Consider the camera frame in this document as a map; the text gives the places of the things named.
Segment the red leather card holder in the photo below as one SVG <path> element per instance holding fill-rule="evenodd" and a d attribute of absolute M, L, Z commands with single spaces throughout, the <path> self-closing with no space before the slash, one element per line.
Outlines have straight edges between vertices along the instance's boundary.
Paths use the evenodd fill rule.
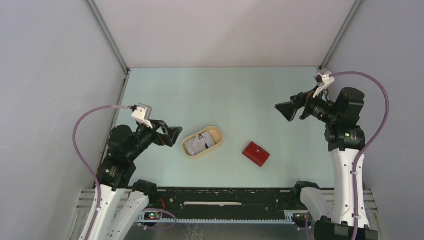
<path fill-rule="evenodd" d="M 262 167 L 270 157 L 270 153 L 251 141 L 242 154 L 257 166 Z"/>

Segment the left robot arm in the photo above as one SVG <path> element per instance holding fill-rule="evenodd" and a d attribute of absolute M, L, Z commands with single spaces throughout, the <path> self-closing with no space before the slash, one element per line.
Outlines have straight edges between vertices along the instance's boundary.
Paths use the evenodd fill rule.
<path fill-rule="evenodd" d="M 101 163 L 96 179 L 95 197 L 82 240 L 123 240 L 135 223 L 136 216 L 158 202 L 155 183 L 138 180 L 124 207 L 116 213 L 130 180 L 137 169 L 135 160 L 152 144 L 173 147 L 183 128 L 168 126 L 162 120 L 151 120 L 152 127 L 138 123 L 133 131 L 127 125 L 114 127 L 107 141 L 107 155 Z"/>

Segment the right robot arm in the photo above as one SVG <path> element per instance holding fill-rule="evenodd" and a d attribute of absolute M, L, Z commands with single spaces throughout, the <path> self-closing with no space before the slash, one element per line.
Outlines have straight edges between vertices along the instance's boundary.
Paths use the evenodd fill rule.
<path fill-rule="evenodd" d="M 365 134 L 357 124 L 364 106 L 365 94 L 352 87 L 343 88 L 336 101 L 314 96 L 317 89 L 291 96 L 290 101 L 278 103 L 278 110 L 289 122 L 303 108 L 300 119 L 310 116 L 325 123 L 325 140 L 334 170 L 334 205 L 311 182 L 298 182 L 298 191 L 291 194 L 291 204 L 309 211 L 314 220 L 316 240 L 377 240 L 366 214 L 362 166 Z"/>

